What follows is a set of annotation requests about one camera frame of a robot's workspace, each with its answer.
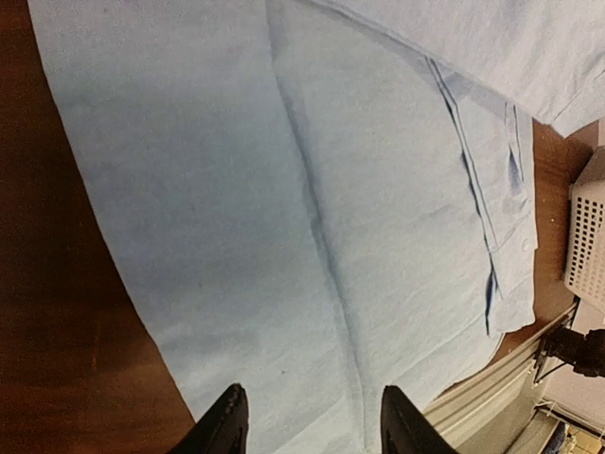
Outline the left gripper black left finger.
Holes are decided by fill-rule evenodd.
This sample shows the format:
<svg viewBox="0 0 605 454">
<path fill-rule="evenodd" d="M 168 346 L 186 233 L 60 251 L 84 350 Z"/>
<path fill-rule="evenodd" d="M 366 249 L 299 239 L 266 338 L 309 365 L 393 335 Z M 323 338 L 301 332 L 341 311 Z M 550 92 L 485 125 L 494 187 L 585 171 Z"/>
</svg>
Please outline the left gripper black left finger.
<svg viewBox="0 0 605 454">
<path fill-rule="evenodd" d="M 248 432 L 248 397 L 245 389 L 234 383 L 172 447 L 172 454 L 244 454 Z"/>
</svg>

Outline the light blue long sleeve shirt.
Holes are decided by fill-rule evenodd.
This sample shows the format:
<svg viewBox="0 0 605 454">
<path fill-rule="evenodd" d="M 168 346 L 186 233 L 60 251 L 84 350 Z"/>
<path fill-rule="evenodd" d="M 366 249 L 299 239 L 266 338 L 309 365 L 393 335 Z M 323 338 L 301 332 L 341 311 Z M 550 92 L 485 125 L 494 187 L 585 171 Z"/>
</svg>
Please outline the light blue long sleeve shirt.
<svg viewBox="0 0 605 454">
<path fill-rule="evenodd" d="M 532 124 L 604 114 L 600 1 L 33 1 L 95 218 L 181 396 L 375 453 L 534 322 Z"/>
</svg>

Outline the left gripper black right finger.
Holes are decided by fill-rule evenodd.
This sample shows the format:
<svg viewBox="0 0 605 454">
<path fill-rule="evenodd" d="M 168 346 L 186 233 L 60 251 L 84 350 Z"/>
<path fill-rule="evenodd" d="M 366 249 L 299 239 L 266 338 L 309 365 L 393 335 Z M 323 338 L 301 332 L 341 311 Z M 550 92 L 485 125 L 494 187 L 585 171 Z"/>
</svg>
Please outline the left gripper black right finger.
<svg viewBox="0 0 605 454">
<path fill-rule="evenodd" d="M 384 454 L 457 454 L 397 386 L 387 386 L 381 402 Z"/>
</svg>

